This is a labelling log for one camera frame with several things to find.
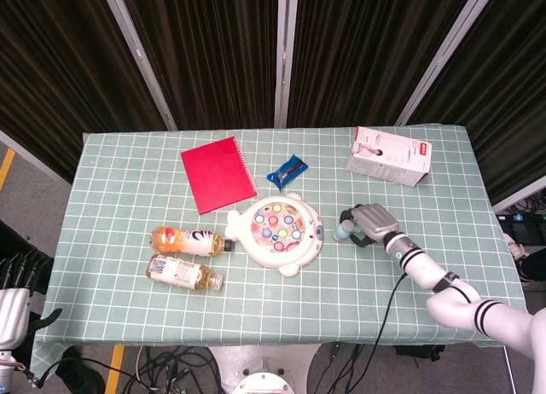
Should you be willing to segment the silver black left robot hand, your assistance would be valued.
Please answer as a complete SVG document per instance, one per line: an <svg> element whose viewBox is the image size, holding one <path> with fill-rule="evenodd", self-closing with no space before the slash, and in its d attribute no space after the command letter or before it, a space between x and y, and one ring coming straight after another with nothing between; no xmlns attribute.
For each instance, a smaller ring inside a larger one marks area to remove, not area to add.
<svg viewBox="0 0 546 394"><path fill-rule="evenodd" d="M28 334L48 327L61 315L62 308L58 308L45 318L30 321L30 299L39 276L51 261L36 249L1 260L2 351L16 349Z"/></svg>

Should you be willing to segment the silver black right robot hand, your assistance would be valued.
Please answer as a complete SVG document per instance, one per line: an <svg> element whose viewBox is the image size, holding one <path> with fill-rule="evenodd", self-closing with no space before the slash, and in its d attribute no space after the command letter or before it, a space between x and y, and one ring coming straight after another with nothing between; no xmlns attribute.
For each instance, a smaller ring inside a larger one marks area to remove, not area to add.
<svg viewBox="0 0 546 394"><path fill-rule="evenodd" d="M398 220L383 206L357 204L340 214L340 221L334 231L336 241L350 240L358 247L374 243L383 244L387 236L399 232Z"/></svg>

